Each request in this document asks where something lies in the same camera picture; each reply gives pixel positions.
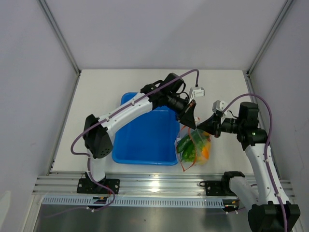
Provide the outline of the clear zip top bag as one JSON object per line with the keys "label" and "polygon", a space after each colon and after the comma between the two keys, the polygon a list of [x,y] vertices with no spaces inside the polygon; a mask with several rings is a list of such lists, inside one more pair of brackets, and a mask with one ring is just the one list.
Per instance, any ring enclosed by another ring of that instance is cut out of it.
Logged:
{"label": "clear zip top bag", "polygon": [[211,153],[211,135],[200,129],[181,126],[175,140],[175,153],[183,172],[208,162]]}

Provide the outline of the green grape bunch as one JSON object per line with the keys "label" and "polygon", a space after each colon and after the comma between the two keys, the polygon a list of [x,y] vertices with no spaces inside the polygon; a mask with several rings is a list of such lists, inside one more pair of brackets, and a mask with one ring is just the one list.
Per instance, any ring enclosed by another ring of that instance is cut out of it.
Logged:
{"label": "green grape bunch", "polygon": [[194,144],[201,149],[211,141],[211,135],[203,130],[195,130],[192,133]]}

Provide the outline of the dark green cucumber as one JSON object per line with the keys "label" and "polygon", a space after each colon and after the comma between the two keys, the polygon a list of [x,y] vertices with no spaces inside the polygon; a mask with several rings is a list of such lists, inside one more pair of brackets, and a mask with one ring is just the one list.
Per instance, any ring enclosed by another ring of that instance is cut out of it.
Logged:
{"label": "dark green cucumber", "polygon": [[176,146],[176,151],[177,153],[181,153],[183,151],[185,151],[188,146],[190,146],[192,144],[192,140],[190,138],[189,135],[186,135],[185,137],[183,137],[177,144]]}

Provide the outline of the green chili pepper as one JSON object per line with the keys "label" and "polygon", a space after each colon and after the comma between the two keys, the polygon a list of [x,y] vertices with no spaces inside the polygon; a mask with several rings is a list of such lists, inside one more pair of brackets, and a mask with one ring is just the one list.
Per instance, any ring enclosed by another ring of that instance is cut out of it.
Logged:
{"label": "green chili pepper", "polygon": [[184,162],[194,162],[196,158],[195,145],[192,143],[188,148],[183,151],[181,160]]}

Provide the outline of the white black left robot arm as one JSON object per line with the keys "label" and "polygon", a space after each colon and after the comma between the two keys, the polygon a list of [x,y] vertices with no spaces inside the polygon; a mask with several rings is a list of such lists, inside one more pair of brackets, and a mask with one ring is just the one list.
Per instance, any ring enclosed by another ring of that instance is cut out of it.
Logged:
{"label": "white black left robot arm", "polygon": [[112,137],[132,120],[158,107],[166,106],[175,112],[178,122],[192,129],[196,128],[195,98],[204,96],[205,90],[196,84],[183,99],[178,90],[185,87],[181,77],[170,73],[164,80],[145,85],[132,99],[114,111],[101,117],[89,115],[86,118],[83,140],[89,156],[87,186],[93,193],[104,190],[106,178],[104,159],[113,149]]}

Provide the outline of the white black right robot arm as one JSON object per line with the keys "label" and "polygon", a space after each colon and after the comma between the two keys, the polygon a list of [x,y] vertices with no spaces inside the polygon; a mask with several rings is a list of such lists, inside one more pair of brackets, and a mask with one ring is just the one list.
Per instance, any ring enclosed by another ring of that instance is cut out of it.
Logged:
{"label": "white black right robot arm", "polygon": [[300,217],[300,209],[285,193],[267,144],[268,135],[260,128],[259,108],[252,102],[242,102],[236,119],[227,118],[224,101],[213,104],[213,115],[197,128],[218,138],[222,132],[236,134],[253,169],[257,190],[242,172],[229,171],[222,176],[221,191],[236,194],[248,211],[248,223],[253,232],[290,232]]}

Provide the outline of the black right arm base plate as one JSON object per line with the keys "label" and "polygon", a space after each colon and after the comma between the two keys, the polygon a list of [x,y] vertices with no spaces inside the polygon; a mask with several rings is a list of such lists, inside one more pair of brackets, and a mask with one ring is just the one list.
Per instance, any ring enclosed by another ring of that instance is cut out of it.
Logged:
{"label": "black right arm base plate", "polygon": [[235,196],[224,181],[201,181],[199,186],[205,188],[207,196]]}

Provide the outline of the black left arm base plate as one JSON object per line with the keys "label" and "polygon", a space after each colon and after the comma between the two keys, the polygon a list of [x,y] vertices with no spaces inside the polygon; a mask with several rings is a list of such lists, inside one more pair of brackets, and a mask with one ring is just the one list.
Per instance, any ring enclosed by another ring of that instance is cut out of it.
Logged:
{"label": "black left arm base plate", "polygon": [[[107,188],[110,188],[116,195],[119,193],[120,179],[103,179],[99,182]],[[79,194],[109,194],[109,190],[98,186],[89,178],[80,178],[77,186],[77,193]]]}

